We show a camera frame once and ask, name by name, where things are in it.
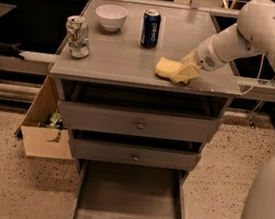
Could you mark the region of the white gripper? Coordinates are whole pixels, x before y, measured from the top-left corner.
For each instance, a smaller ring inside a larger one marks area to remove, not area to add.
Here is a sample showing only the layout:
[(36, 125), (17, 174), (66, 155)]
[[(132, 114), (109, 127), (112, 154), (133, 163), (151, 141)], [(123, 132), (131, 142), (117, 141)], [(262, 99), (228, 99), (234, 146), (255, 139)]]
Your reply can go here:
[(202, 41), (197, 49), (194, 48), (180, 60), (185, 64), (170, 76), (170, 80), (177, 84), (187, 84), (192, 78), (199, 76), (200, 66), (195, 65), (196, 62), (203, 70), (209, 72), (222, 68), (228, 62), (226, 46), (226, 42), (223, 42), (218, 35), (210, 36)]

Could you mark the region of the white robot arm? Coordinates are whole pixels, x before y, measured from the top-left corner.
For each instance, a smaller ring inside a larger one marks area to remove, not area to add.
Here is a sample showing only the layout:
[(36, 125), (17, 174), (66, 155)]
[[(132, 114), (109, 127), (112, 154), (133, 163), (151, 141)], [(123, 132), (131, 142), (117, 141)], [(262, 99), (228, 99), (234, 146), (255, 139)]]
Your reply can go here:
[[(275, 71), (275, 3), (271, 0), (247, 2), (232, 28), (202, 41), (182, 62), (213, 71), (259, 52), (267, 56)], [(275, 156), (258, 171), (240, 219), (275, 219)]]

